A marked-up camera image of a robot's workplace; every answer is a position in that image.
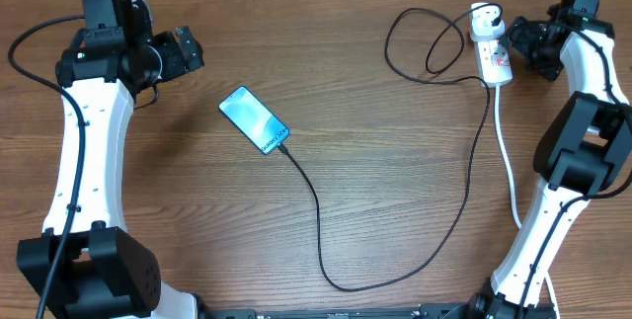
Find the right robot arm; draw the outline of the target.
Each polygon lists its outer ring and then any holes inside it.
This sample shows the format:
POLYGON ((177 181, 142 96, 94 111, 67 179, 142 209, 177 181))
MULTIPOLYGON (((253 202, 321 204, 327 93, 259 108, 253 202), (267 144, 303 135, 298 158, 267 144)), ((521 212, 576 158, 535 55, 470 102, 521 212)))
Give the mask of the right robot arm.
POLYGON ((514 48, 526 67, 553 81, 565 72, 569 100, 533 157, 539 180, 512 247, 484 290, 448 312, 450 318, 554 318, 539 301, 564 238, 593 199, 615 196, 611 184, 631 153, 631 107, 612 61, 614 27, 597 16, 599 0, 561 0, 548 20, 516 18, 507 26, 494 3, 468 11, 476 43, 514 48))

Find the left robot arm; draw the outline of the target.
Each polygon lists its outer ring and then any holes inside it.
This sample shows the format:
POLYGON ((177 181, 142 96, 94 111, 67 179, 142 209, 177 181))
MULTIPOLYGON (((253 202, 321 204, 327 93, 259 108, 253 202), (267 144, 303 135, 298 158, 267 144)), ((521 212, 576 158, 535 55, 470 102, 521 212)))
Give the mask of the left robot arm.
POLYGON ((55 67, 64 132, 41 234, 17 265, 57 318, 205 318, 202 299, 162 281, 155 255, 129 235, 121 201, 124 145, 137 96, 203 67, 185 26, 154 34, 144 0, 82 0, 85 23, 55 67))

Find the blue Samsung Galaxy smartphone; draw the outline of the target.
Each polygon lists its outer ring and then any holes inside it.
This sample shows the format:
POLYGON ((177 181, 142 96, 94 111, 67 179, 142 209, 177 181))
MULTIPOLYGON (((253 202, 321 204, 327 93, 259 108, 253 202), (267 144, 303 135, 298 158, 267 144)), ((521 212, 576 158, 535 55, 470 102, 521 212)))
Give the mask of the blue Samsung Galaxy smartphone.
POLYGON ((218 107, 265 155, 290 136, 290 129, 244 86, 236 89, 218 107))

